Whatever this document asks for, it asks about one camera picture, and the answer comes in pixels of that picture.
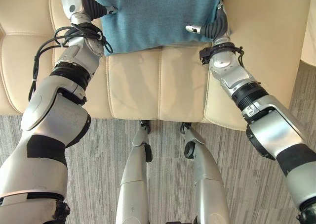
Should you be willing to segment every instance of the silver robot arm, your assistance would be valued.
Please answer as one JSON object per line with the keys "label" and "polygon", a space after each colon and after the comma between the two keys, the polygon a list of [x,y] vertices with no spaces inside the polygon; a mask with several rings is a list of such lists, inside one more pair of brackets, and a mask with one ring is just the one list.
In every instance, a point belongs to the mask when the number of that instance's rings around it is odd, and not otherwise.
{"label": "silver robot arm", "polygon": [[[99,34],[100,39],[102,31],[91,20],[116,11],[94,0],[62,3],[75,26]],[[90,126],[91,118],[82,105],[104,55],[103,46],[98,39],[70,38],[53,72],[33,94],[22,118],[22,137],[0,168],[1,223],[65,223],[70,208],[63,202],[68,178],[64,152]]]}
{"label": "silver robot arm", "polygon": [[[217,15],[223,14],[220,3]],[[217,19],[213,25],[186,27],[193,33],[214,36],[213,47],[200,51],[200,59],[203,64],[209,63],[213,76],[241,110],[248,122],[246,134],[250,142],[260,155],[278,161],[294,204],[301,211],[300,223],[315,224],[316,153],[306,146],[300,123],[243,67],[241,57],[237,60],[235,53],[242,56],[242,48],[230,42],[228,26]]]}

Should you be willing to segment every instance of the sofa seam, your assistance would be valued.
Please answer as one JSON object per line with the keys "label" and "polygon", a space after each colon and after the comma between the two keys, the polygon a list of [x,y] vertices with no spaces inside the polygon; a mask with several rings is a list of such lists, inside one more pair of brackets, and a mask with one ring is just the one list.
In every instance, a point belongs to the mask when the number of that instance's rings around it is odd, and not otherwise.
{"label": "sofa seam", "polygon": [[6,35],[6,33],[5,33],[5,31],[4,31],[4,29],[3,29],[2,25],[1,25],[1,23],[0,23],[0,32],[2,32],[3,37]]}
{"label": "sofa seam", "polygon": [[1,80],[2,80],[2,84],[3,84],[3,88],[6,94],[6,97],[9,101],[9,104],[12,106],[12,108],[18,112],[19,114],[21,114],[21,111],[19,111],[14,105],[13,102],[11,101],[10,95],[8,93],[7,87],[6,87],[6,83],[5,83],[5,79],[4,79],[4,74],[3,74],[3,56],[2,56],[2,45],[3,45],[3,41],[4,41],[5,36],[1,39],[0,41],[0,58],[1,58],[1,67],[0,67],[0,73],[1,73]]}
{"label": "sofa seam", "polygon": [[53,31],[56,31],[56,27],[55,27],[55,22],[54,22],[54,18],[53,18],[53,10],[52,10],[52,0],[48,0],[48,11],[49,11],[49,18],[50,18],[50,23],[51,26],[53,28]]}
{"label": "sofa seam", "polygon": [[11,36],[11,35],[23,35],[23,36],[42,36],[42,37],[50,37],[50,35],[46,34],[39,34],[39,33],[34,33],[34,32],[9,32],[5,34],[6,36]]}
{"label": "sofa seam", "polygon": [[114,118],[114,112],[113,112],[113,108],[112,108],[111,92],[110,92],[109,67],[110,67],[109,57],[105,56],[105,73],[106,73],[106,80],[107,80],[108,103],[109,103],[110,114],[111,114],[112,118]]}
{"label": "sofa seam", "polygon": [[204,105],[204,109],[203,109],[203,119],[207,119],[209,120],[209,118],[206,116],[206,109],[207,109],[207,106],[208,106],[208,93],[209,93],[209,82],[210,82],[210,79],[209,79],[209,76],[210,76],[210,70],[208,68],[208,73],[207,73],[207,85],[206,85],[206,97],[205,97],[205,105]]}
{"label": "sofa seam", "polygon": [[236,126],[229,126],[229,125],[225,125],[223,123],[220,123],[220,122],[217,122],[215,120],[212,120],[212,119],[208,119],[206,118],[208,121],[210,121],[211,123],[215,124],[215,125],[218,125],[218,126],[221,126],[223,128],[227,128],[227,129],[232,129],[232,130],[237,130],[237,131],[245,131],[245,130],[240,130],[239,128],[237,128]]}
{"label": "sofa seam", "polygon": [[206,110],[207,99],[208,99],[207,95],[208,95],[208,84],[209,84],[209,79],[208,79],[208,78],[209,78],[209,73],[210,73],[210,71],[209,71],[209,67],[208,67],[207,85],[206,85],[206,95],[205,95],[205,99],[204,99],[203,118],[202,118],[202,120],[201,120],[201,123],[204,123],[205,120],[208,120],[208,119],[206,118],[206,116],[205,116],[205,110]]}
{"label": "sofa seam", "polygon": [[162,62],[162,50],[161,47],[159,52],[159,65],[158,65],[158,111],[157,111],[157,119],[160,119],[160,108],[161,108],[161,62]]}

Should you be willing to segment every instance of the leather couch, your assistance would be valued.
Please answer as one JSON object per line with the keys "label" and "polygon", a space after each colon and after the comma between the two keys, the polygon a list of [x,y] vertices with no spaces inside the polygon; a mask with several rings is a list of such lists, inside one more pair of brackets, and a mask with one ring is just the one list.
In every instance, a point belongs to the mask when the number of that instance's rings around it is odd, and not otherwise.
{"label": "leather couch", "polygon": [[[224,0],[231,39],[263,87],[289,106],[304,41],[310,0]],[[94,23],[101,27],[100,21]],[[54,31],[69,25],[60,0],[0,0],[0,114],[23,113],[33,59]],[[86,91],[94,118],[215,123],[244,130],[240,111],[201,65],[207,44],[161,46],[103,57]],[[62,49],[40,58],[39,83]]]}

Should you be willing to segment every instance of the gray carpet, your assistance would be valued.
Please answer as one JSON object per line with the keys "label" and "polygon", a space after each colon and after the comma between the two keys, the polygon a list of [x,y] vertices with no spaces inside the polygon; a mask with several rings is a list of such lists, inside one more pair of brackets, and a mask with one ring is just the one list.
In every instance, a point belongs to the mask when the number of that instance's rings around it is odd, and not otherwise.
{"label": "gray carpet", "polygon": [[[291,112],[316,149],[316,68],[301,63]],[[0,162],[13,151],[21,116],[0,117]],[[148,164],[150,220],[192,222],[196,216],[193,164],[183,156],[180,123],[152,122],[154,159]],[[206,138],[225,182],[232,224],[297,224],[298,214],[277,162],[258,155],[243,132],[194,124]],[[77,145],[67,150],[68,224],[114,224],[119,183],[138,128],[137,121],[94,119]]]}

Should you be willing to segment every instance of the blue cloth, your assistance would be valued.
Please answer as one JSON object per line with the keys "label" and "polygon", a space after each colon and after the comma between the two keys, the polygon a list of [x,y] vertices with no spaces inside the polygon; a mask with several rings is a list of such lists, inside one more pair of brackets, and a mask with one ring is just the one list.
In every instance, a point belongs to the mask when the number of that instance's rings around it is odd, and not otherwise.
{"label": "blue cloth", "polygon": [[215,18],[219,0],[97,0],[118,13],[101,19],[103,33],[114,53],[133,52],[172,43],[208,42],[185,30]]}

